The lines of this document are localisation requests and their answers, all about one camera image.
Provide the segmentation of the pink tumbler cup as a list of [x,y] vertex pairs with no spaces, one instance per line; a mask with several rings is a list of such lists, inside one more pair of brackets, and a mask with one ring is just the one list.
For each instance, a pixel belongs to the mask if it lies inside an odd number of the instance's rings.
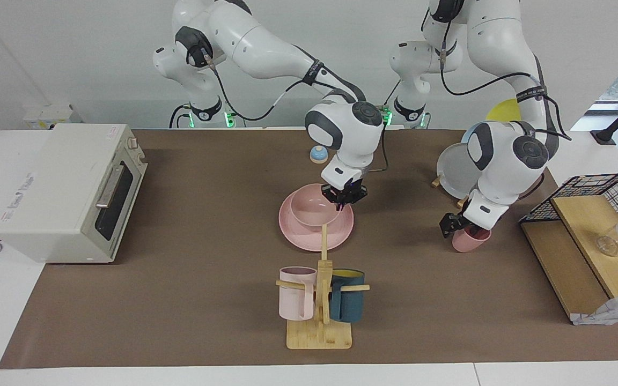
[[491,238],[491,230],[489,237],[471,237],[469,229],[462,229],[454,232],[452,245],[459,253],[467,253],[483,245]]

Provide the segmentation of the pink bowl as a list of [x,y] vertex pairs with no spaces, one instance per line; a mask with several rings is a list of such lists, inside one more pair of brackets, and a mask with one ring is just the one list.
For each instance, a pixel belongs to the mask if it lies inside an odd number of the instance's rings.
[[342,212],[323,195],[323,185],[302,186],[289,196],[290,215],[300,224],[318,227],[334,222]]

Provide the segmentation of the wooden plate rack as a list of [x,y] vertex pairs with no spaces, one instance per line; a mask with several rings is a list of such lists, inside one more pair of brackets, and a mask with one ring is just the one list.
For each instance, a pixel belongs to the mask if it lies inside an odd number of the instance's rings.
[[457,186],[451,182],[443,174],[438,175],[432,182],[432,188],[441,188],[447,195],[455,198],[456,207],[461,209],[468,202],[470,193],[464,187]]

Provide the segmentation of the pink speckled plate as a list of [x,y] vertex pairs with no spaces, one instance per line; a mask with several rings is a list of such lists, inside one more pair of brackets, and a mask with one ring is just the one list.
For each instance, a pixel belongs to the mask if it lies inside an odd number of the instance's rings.
[[[305,251],[321,251],[321,226],[311,227],[300,224],[290,215],[289,196],[282,203],[278,223],[285,239]],[[354,212],[350,205],[342,214],[328,224],[328,249],[333,249],[346,242],[354,227]]]

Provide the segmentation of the grey plate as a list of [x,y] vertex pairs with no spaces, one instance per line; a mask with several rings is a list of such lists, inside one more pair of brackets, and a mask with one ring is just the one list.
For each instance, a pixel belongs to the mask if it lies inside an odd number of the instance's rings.
[[436,172],[440,185],[457,199],[466,198],[481,176],[480,169],[468,153],[466,143],[447,147],[437,159]]

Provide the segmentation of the dark teal mug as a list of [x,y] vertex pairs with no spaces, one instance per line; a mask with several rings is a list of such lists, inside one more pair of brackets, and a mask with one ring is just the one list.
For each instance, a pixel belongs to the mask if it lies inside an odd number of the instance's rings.
[[356,323],[363,315],[363,291],[342,291],[344,286],[365,283],[363,271],[355,269],[334,269],[329,294],[329,318],[336,322]]

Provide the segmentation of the light pink mug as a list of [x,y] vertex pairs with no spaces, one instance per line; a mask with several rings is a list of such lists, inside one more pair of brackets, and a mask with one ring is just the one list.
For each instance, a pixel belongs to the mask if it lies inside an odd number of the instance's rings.
[[314,317],[317,270],[304,266],[283,267],[279,270],[279,279],[299,284],[299,288],[279,287],[280,317],[295,322],[311,320]]

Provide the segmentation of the yellow plate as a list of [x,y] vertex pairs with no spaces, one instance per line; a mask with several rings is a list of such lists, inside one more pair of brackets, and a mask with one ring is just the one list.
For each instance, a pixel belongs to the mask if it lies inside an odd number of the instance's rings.
[[500,121],[500,122],[510,122],[510,121],[520,121],[521,120],[521,112],[518,107],[517,100],[507,99],[503,102],[498,103],[485,117],[486,121]]

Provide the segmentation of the small clear glass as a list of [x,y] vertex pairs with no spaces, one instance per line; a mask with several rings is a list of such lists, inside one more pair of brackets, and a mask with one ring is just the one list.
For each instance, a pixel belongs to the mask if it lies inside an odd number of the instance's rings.
[[610,257],[618,256],[618,239],[610,235],[601,235],[596,238],[596,246],[599,251]]

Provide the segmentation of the wooden mug tree stand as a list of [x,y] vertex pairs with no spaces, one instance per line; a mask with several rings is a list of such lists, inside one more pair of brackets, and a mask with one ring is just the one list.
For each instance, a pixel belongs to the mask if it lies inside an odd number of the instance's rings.
[[346,350],[352,347],[351,324],[329,318],[329,294],[333,291],[333,261],[328,259],[328,225],[321,225],[321,259],[317,264],[317,282],[311,286],[301,281],[277,279],[276,286],[304,291],[314,306],[312,318],[287,321],[285,345],[291,350]]

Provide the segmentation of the brown table mat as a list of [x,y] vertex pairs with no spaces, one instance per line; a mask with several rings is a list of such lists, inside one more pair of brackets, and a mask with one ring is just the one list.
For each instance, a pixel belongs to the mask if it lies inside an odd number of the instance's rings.
[[113,264],[47,265],[0,368],[618,360],[618,323],[572,325],[513,205],[490,241],[459,254],[431,188],[458,130],[386,134],[354,230],[328,257],[365,272],[348,350],[289,350],[275,281],[319,254],[280,232],[287,195],[319,180],[302,130],[139,130],[148,169]]

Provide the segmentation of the cream toaster oven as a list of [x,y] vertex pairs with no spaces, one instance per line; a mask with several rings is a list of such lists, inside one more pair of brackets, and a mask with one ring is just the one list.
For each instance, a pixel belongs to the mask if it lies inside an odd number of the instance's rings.
[[33,261],[115,260],[147,169],[125,124],[59,124],[0,217],[0,239]]

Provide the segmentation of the small white box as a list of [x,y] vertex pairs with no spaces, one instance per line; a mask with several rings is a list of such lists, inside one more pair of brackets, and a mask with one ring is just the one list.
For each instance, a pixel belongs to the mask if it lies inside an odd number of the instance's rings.
[[58,124],[81,124],[83,122],[72,105],[47,105],[29,108],[24,123],[30,130],[50,130]]

